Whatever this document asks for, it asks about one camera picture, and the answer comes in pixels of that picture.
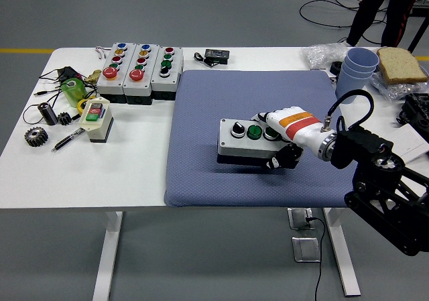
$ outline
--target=blue cup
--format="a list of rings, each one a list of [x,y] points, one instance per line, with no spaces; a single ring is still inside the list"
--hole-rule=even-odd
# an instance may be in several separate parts
[[[357,72],[374,72],[380,62],[377,54],[366,48],[352,48],[344,59],[349,68]]]
[[[335,96],[337,99],[341,98],[347,92],[352,90],[358,90],[363,88],[369,76],[366,78],[357,78],[347,74],[343,69],[340,71],[340,76],[338,77],[338,82],[336,83]],[[356,96],[349,97],[343,101],[343,103],[349,104],[352,103]]]
[[[350,68],[350,66],[344,61],[341,65],[341,70],[344,70],[348,75],[351,75],[355,78],[369,78],[373,75],[373,72],[359,72]]]

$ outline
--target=blue mat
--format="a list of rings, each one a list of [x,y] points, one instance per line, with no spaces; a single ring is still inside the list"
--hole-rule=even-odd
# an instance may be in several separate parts
[[[165,203],[344,207],[356,164],[337,170],[309,149],[293,170],[263,170],[216,161],[222,118],[248,120],[259,112],[299,106],[321,120],[335,101],[330,80],[320,71],[185,71],[174,107]],[[338,116],[336,112],[332,126]]]

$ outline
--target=robotic arm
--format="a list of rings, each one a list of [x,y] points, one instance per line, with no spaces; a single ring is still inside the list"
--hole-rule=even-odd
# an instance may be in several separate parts
[[[355,95],[363,95],[369,100],[368,114],[349,128],[345,127],[344,118],[339,117],[336,131],[332,130],[330,116],[341,102]],[[404,161],[392,153],[392,142],[360,126],[372,112],[371,95],[358,90],[341,97],[329,110],[324,123],[299,107],[260,113],[254,119],[266,122],[286,141],[302,149],[308,147],[317,158],[330,161],[335,168],[343,169],[355,160],[353,191],[345,195],[347,206],[406,255],[427,252],[429,178],[405,167]],[[287,157],[279,151],[266,166],[281,168],[285,163],[284,156]],[[426,193],[419,197],[402,182],[402,178],[423,185]]]

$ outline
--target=plastic bag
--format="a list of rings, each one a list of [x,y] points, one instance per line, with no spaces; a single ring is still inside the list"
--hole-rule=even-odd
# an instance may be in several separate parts
[[[311,70],[329,68],[332,62],[342,62],[348,50],[342,43],[318,44],[301,48]]]
[[[427,82],[386,85],[380,71],[375,72],[369,81],[390,102],[398,101],[410,93],[429,92]]]

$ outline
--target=yellow floor line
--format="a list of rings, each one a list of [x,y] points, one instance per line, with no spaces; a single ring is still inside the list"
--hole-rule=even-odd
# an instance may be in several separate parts
[[[429,56],[416,56],[417,61],[429,61]]]
[[[51,54],[53,51],[50,48],[0,48],[0,53]]]

